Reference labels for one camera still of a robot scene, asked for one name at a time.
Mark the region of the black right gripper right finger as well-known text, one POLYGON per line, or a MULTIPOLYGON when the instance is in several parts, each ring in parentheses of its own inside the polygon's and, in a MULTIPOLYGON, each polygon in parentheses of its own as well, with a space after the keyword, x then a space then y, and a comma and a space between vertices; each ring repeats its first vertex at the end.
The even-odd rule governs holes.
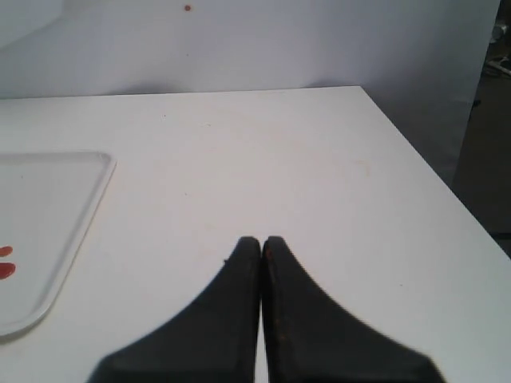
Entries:
POLYGON ((313 280, 283 238, 263 245, 263 333, 271 382, 443 382, 424 354, 374 330, 313 280))

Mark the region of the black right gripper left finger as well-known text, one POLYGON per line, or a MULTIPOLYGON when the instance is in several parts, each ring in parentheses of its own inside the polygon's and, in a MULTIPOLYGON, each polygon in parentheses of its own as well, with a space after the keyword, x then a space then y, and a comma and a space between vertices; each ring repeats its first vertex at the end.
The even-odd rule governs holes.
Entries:
POLYGON ((253 382, 259 330, 259 241, 242 237, 179 314, 104 357, 91 382, 253 382))

